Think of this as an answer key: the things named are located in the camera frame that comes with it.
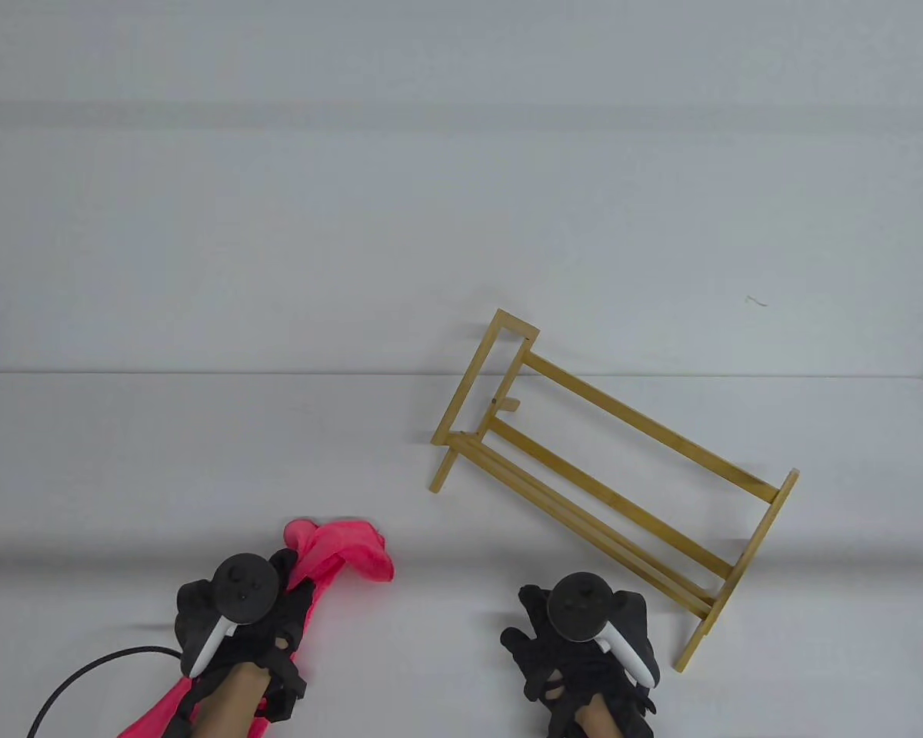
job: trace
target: pink towel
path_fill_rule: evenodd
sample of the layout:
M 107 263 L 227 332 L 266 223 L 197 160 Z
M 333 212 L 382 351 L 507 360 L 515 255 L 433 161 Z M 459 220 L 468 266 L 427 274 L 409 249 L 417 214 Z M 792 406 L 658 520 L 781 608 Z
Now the pink towel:
M 310 520 L 292 520 L 283 530 L 283 542 L 299 555 L 287 590 L 293 590 L 304 579 L 315 583 L 307 623 L 311 622 L 318 600 L 347 563 L 360 577 L 370 581 L 392 581 L 394 577 L 394 562 L 387 553 L 387 542 L 365 520 L 340 520 L 321 527 Z M 124 730 L 120 738 L 160 738 L 191 685 L 190 679 L 182 677 L 149 713 Z M 261 738 L 268 726 L 264 718 L 254 718 L 249 738 Z

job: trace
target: hand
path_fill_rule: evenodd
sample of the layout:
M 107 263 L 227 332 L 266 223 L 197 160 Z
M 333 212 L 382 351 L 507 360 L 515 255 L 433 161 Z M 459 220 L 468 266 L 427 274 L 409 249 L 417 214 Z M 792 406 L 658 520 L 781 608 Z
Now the hand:
M 304 636 L 304 622 L 311 609 L 315 586 L 313 581 L 304 580 L 294 590 L 286 591 L 297 564 L 296 552 L 282 549 L 269 558 L 269 563 L 278 574 L 278 595 L 271 611 L 255 623 L 237 626 L 233 636 L 222 640 L 212 661 L 195 679 L 198 686 L 195 695 L 199 699 L 211 695 L 238 664 L 255 664 L 272 676 L 262 714 L 275 721 L 290 717 L 294 702 L 304 696 L 306 685 L 292 663 L 292 655 Z M 186 657 L 190 651 L 188 645 L 198 643 L 200 634 L 204 640 L 211 629 L 213 613 L 218 619 L 211 581 L 193 581 L 178 591 L 175 635 Z M 182 664 L 186 674 L 191 668 L 190 661 L 192 659 L 188 658 L 188 663 Z
M 598 702 L 596 696 L 601 696 L 625 738 L 651 738 L 652 731 L 643 720 L 647 710 L 655 713 L 648 691 L 637 688 L 615 657 L 603 653 L 594 640 L 573 643 L 558 635 L 547 617 L 549 594 L 532 584 L 520 589 L 534 639 L 517 628 L 503 630 L 500 637 L 526 679 L 526 699 L 540 700 L 551 711 L 549 738 L 580 736 L 581 727 L 575 721 L 595 716 L 590 706 Z

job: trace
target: white wall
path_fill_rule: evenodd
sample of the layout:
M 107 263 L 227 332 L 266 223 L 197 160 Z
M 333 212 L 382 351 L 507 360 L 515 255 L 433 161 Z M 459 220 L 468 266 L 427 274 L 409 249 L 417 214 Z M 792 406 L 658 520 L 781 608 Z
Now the white wall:
M 0 0 L 0 369 L 923 376 L 923 2 L 174 6 Z

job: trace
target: bamboo rack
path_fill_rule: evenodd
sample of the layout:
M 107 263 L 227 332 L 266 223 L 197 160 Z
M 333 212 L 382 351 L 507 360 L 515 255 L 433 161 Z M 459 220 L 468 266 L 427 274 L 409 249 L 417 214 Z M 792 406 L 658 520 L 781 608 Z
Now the bamboo rack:
M 472 385 L 475 383 L 478 373 L 482 369 L 489 351 L 492 349 L 501 331 L 511 331 L 522 338 L 520 347 L 517 350 L 513 361 L 503 375 L 496 393 L 490 400 L 489 407 L 486 408 L 485 414 L 474 433 L 464 433 L 452 431 L 452 425 L 458 418 L 458 412 L 465 403 Z M 718 616 L 721 615 L 722 609 L 728 604 L 735 587 L 745 575 L 749 564 L 755 558 L 759 551 L 761 542 L 766 538 L 766 534 L 772 527 L 775 517 L 778 516 L 782 506 L 785 505 L 799 478 L 800 472 L 791 470 L 782 485 L 774 487 L 768 482 L 754 477 L 742 468 L 730 464 L 729 461 L 723 460 L 717 454 L 713 454 L 704 447 L 698 446 L 693 440 L 688 440 L 675 433 L 669 428 L 654 421 L 654 419 L 635 411 L 627 404 L 620 403 L 608 394 L 603 393 L 591 384 L 568 374 L 566 371 L 547 361 L 538 354 L 533 354 L 533 341 L 540 331 L 531 324 L 510 315 L 504 310 L 497 310 L 489 328 L 482 338 L 475 351 L 465 375 L 461 377 L 461 383 L 452 397 L 448 409 L 445 411 L 441 423 L 434 432 L 431 443 L 435 446 L 448 447 L 444 460 L 441 461 L 437 473 L 431 482 L 431 492 L 440 492 L 444 485 L 448 472 L 451 471 L 452 465 L 459 456 L 468 458 L 473 464 L 480 467 L 508 488 L 512 489 L 518 495 L 524 497 L 528 502 L 533 503 L 536 507 L 544 510 L 549 516 L 557 520 L 558 523 L 564 524 L 570 530 L 573 530 L 580 537 L 584 538 L 590 544 L 595 545 L 600 551 L 605 552 L 612 559 L 619 562 L 622 566 L 636 573 L 643 580 L 648 581 L 653 587 L 658 588 L 663 594 L 668 595 L 673 601 L 681 607 L 689 610 L 698 619 L 701 620 L 697 628 L 694 629 L 693 635 L 684 647 L 680 657 L 674 662 L 674 668 L 677 671 L 683 671 L 690 662 L 694 651 L 698 649 L 701 641 L 708 633 L 711 632 Z M 603 411 L 614 415 L 620 421 L 628 423 L 631 427 L 636 428 L 647 434 L 649 437 L 659 440 L 663 445 L 671 447 L 681 456 L 689 458 L 696 464 L 700 464 L 706 470 L 714 472 L 719 477 L 732 482 L 737 487 L 741 487 L 746 492 L 755 495 L 760 500 L 768 504 L 766 513 L 760 520 L 759 526 L 756 527 L 752 537 L 746 545 L 744 551 L 738 557 L 735 563 L 729 563 L 715 556 L 696 541 L 687 538 L 679 530 L 669 526 L 663 520 L 659 520 L 654 514 L 648 513 L 643 507 L 627 500 L 622 495 L 599 482 L 598 479 L 586 474 L 580 468 L 570 464 L 554 454 L 552 450 L 545 449 L 535 440 L 528 438 L 525 434 L 513 428 L 507 422 L 502 421 L 499 412 L 513 412 L 520 407 L 520 401 L 515 397 L 509 397 L 508 392 L 513 386 L 515 378 L 522 367 L 538 372 L 547 379 L 560 384 L 566 390 L 583 397 L 585 400 L 601 408 Z M 585 512 L 581 507 L 575 505 L 565 498 L 556 490 L 550 488 L 538 478 L 533 477 L 529 472 L 522 470 L 513 461 L 502 456 L 496 450 L 491 449 L 486 443 L 483 443 L 486 433 L 496 433 L 496 435 L 506 440 L 508 444 L 524 452 L 529 457 L 535 458 L 540 464 L 545 465 L 550 471 L 554 471 L 560 477 L 567 479 L 571 484 L 580 487 L 584 492 L 599 500 L 605 505 L 616 510 L 617 513 L 627 517 L 637 526 L 644 528 L 656 537 L 661 538 L 667 544 L 672 545 L 681 553 L 699 563 L 705 569 L 710 570 L 715 576 L 722 580 L 721 587 L 717 593 L 709 593 L 703 587 L 699 587 L 692 580 L 687 579 L 676 570 L 666 566 L 665 563 L 658 561 L 649 552 L 631 542 L 620 532 L 614 530 L 608 524 L 603 523 L 597 517 Z

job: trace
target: white table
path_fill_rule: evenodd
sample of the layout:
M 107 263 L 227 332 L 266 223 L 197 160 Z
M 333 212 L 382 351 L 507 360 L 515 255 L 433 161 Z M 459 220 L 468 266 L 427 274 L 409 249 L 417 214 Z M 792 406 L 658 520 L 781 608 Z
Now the white table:
M 922 737 L 923 382 L 595 383 L 768 481 L 802 472 L 684 675 L 669 664 L 692 616 L 463 460 L 426 491 L 455 377 L 0 375 L 0 738 L 85 661 L 174 644 L 178 584 L 271 553 L 300 516 L 373 520 L 398 579 L 329 591 L 308 698 L 275 735 L 542 735 L 498 633 L 525 625 L 521 584 L 589 569 L 647 594 L 658 737 Z M 722 555 L 756 524 L 750 495 L 559 387 L 511 394 L 515 426 Z M 176 675 L 159 655 L 103 667 L 39 735 L 114 735 Z

